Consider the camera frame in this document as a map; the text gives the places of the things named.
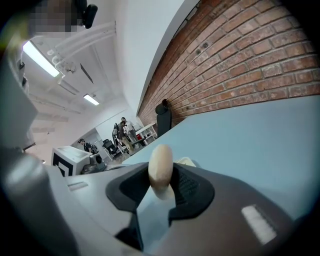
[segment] backpack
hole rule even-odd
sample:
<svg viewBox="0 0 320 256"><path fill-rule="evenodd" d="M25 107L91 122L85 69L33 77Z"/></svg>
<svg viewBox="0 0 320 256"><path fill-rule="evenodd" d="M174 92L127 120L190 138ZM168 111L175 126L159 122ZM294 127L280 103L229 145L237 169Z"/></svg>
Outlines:
<svg viewBox="0 0 320 256"><path fill-rule="evenodd" d="M99 150L98 150L98 148L96 147L96 145L90 144L90 147L91 147L91 151L92 151L92 154L93 154L93 155L99 153Z"/></svg>

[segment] white label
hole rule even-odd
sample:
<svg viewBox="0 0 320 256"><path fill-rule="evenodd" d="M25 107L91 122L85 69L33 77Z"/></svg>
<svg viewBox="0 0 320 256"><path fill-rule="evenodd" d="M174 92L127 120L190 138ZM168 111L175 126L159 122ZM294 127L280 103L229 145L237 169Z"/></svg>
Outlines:
<svg viewBox="0 0 320 256"><path fill-rule="evenodd" d="M277 236L273 227L258 212L254 205L244 207L241 212L262 245L267 244Z"/></svg>

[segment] desk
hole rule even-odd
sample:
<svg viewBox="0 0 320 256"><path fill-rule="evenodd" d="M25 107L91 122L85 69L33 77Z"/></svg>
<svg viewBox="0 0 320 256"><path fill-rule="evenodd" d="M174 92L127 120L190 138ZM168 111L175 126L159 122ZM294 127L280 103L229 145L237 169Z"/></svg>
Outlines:
<svg viewBox="0 0 320 256"><path fill-rule="evenodd" d="M144 138L144 136L145 136L144 143L146 145L148 145L148 142L147 142L148 138L150 138L150 137L153 137L154 139L157 138L157 133L156 133L156 131L154 129L154 125L155 124L156 124L155 122L154 123L150 123L150 124L146 125L145 127L141 128L140 130L135 132L135 134L136 135L139 134L141 136L141 138ZM148 134L148 129L150 129L150 128L151 128L151 134L147 135Z"/></svg>
<svg viewBox="0 0 320 256"><path fill-rule="evenodd" d="M319 109L316 95L192 115L123 163L148 162L156 146L167 144L174 161L189 157L240 179L295 220L309 211L319 187Z"/></svg>

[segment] red brick wall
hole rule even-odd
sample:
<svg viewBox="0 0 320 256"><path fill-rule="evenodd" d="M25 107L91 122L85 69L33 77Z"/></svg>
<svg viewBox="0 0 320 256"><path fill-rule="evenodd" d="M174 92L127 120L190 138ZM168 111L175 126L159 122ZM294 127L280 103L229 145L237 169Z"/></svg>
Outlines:
<svg viewBox="0 0 320 256"><path fill-rule="evenodd" d="M320 94L318 59L298 22L274 0L206 0L170 42L138 116L168 99L173 125L220 109Z"/></svg>

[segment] white wall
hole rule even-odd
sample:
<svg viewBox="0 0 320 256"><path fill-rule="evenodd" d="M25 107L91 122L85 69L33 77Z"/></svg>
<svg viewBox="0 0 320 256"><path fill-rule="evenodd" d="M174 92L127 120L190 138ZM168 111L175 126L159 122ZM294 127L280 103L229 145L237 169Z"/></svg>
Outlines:
<svg viewBox="0 0 320 256"><path fill-rule="evenodd" d="M115 116L104 121L103 123L101 123L96 127L96 130L101 136L101 139L103 141L105 139L109 139L110 141L113 140L112 131L114 129L115 123L119 124L121 122L122 117L126 118L128 121L131 121L134 126L136 126L136 124L138 123L132 109L131 108L124 109L123 111L119 112Z"/></svg>
<svg viewBox="0 0 320 256"><path fill-rule="evenodd" d="M169 42L198 1L116 1L116 62L124 96L134 113Z"/></svg>
<svg viewBox="0 0 320 256"><path fill-rule="evenodd" d="M133 119L135 114L123 97L115 99L107 105L98 105L92 111L70 117L68 122L58 123L55 127L55 132L45 135L44 139L42 139L45 143L31 147L28 153L36 155L47 163L51 163L52 148L69 146L90 130L105 123L106 120L115 120L113 118L117 117L116 122L119 123L121 117L126 117L126 115L128 118L132 118L131 121L133 123L136 123ZM107 134L111 136L112 129L108 129L109 127L105 126L104 129L100 129L100 132L103 131L102 133L98 131L102 140L106 139L105 135L107 136Z"/></svg>

